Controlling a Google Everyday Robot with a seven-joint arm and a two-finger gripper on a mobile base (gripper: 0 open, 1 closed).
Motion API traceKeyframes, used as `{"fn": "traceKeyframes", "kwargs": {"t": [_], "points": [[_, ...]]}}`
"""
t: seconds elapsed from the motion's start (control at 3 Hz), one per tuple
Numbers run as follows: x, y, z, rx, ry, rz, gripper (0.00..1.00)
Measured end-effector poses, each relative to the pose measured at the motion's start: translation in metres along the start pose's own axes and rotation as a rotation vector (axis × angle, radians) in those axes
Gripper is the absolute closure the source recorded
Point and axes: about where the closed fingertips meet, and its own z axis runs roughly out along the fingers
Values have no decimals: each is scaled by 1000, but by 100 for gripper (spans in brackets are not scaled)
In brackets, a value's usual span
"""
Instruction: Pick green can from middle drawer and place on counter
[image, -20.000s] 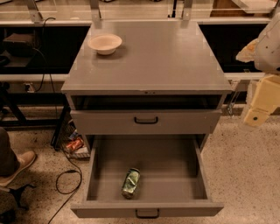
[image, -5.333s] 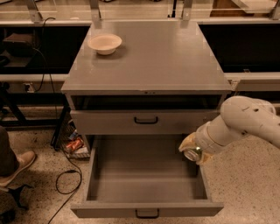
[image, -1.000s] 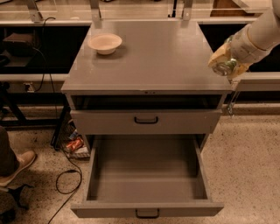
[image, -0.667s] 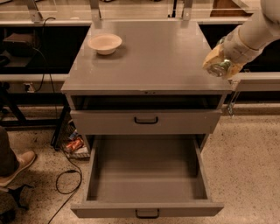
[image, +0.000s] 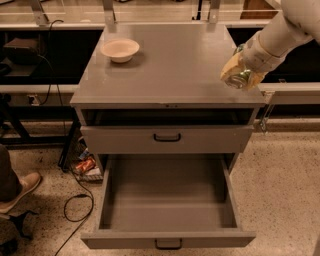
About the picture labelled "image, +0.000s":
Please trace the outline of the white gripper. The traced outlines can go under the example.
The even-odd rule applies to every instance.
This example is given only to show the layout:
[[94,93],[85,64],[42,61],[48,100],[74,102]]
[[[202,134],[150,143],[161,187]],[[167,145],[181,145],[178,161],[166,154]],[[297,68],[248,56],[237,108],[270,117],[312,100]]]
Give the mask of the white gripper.
[[229,77],[239,74],[246,66],[251,70],[248,72],[246,86],[246,89],[250,90],[264,80],[266,72],[275,70],[285,60],[285,54],[276,56],[263,47],[260,40],[261,35],[261,31],[256,32],[244,44],[243,52],[238,52],[231,57],[222,68],[220,73],[221,80],[227,80]]

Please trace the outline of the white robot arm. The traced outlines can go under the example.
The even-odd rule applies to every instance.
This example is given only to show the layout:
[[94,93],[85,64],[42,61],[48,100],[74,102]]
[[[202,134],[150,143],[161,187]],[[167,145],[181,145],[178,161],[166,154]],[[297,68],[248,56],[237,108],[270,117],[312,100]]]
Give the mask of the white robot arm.
[[295,48],[320,42],[320,0],[281,0],[278,13],[262,30],[239,46],[223,67],[220,79],[248,90],[281,65]]

